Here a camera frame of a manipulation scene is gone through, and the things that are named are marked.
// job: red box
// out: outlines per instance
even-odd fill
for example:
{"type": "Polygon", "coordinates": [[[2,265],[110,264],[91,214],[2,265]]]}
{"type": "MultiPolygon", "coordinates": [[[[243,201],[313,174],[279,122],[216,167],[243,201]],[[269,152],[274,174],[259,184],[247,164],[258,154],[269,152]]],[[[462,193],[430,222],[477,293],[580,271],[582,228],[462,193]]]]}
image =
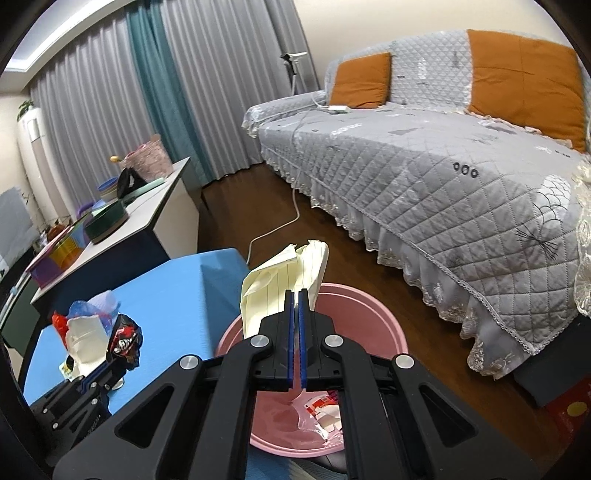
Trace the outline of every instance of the red box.
{"type": "Polygon", "coordinates": [[[546,405],[558,426],[560,437],[568,444],[591,411],[591,377],[586,377],[568,392],[546,405]]]}

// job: blue gripper pad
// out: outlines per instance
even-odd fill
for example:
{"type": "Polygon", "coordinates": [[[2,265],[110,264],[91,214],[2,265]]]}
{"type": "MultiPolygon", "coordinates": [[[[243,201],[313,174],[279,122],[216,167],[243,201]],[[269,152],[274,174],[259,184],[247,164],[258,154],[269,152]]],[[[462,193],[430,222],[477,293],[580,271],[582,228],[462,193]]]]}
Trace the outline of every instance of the blue gripper pad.
{"type": "Polygon", "coordinates": [[[300,381],[301,387],[306,388],[308,383],[308,372],[306,366],[308,364],[306,358],[306,326],[304,323],[304,312],[309,309],[308,291],[298,292],[298,326],[300,332],[300,381]]]}
{"type": "Polygon", "coordinates": [[[288,336],[287,348],[287,379],[290,388],[294,386],[294,337],[295,337],[295,319],[296,319],[296,295],[291,292],[290,296],[290,330],[288,336]]]}
{"type": "Polygon", "coordinates": [[[80,382],[80,386],[78,390],[81,394],[85,394],[88,389],[90,388],[90,384],[94,382],[97,378],[99,378],[107,369],[109,368],[109,364],[105,360],[102,362],[98,367],[96,367],[87,377],[84,377],[80,382]]]}

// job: white air conditioner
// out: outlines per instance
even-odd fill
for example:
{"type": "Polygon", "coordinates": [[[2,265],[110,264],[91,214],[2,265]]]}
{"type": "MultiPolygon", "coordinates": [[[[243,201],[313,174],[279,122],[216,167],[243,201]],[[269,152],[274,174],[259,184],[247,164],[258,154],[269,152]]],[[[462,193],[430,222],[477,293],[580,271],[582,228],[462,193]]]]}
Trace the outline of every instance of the white air conditioner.
{"type": "Polygon", "coordinates": [[[18,121],[18,147],[33,195],[46,222],[71,216],[76,207],[56,164],[40,108],[33,108],[18,121]]]}

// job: woven basket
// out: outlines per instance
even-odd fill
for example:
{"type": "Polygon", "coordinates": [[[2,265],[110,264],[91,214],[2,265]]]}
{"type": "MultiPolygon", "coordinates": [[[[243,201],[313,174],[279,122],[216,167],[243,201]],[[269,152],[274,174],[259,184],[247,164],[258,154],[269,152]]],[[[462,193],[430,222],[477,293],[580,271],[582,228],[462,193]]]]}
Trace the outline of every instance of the woven basket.
{"type": "Polygon", "coordinates": [[[174,172],[173,163],[162,145],[160,135],[152,135],[149,142],[127,155],[119,165],[122,170],[126,167],[134,168],[148,183],[161,177],[166,178],[174,172]]]}

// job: sofa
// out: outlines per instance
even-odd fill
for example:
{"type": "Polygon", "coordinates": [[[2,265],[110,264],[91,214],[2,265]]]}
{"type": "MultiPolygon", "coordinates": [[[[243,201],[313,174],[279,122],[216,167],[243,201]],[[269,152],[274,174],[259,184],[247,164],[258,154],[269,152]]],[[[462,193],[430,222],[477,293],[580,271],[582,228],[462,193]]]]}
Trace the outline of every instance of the sofa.
{"type": "MultiPolygon", "coordinates": [[[[474,338],[468,365],[497,379],[541,352],[589,299],[579,261],[589,241],[577,230],[588,155],[469,113],[472,73],[466,30],[402,38],[335,60],[324,90],[253,106],[243,128],[312,207],[461,324],[461,337],[474,338]],[[385,105],[322,109],[340,63],[382,52],[392,58],[385,105]]],[[[591,79],[581,73],[588,121],[591,79]]]]}

